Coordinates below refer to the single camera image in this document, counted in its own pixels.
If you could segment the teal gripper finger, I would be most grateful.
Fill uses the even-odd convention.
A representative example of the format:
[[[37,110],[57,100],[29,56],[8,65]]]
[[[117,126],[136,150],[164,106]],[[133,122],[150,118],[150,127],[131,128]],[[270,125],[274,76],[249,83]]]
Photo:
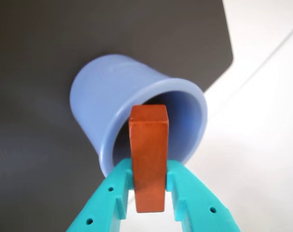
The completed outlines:
[[[128,192],[133,189],[131,159],[119,162],[103,180],[68,232],[118,232],[126,219]]]
[[[167,162],[166,190],[184,232],[239,232],[232,214],[183,164]]]

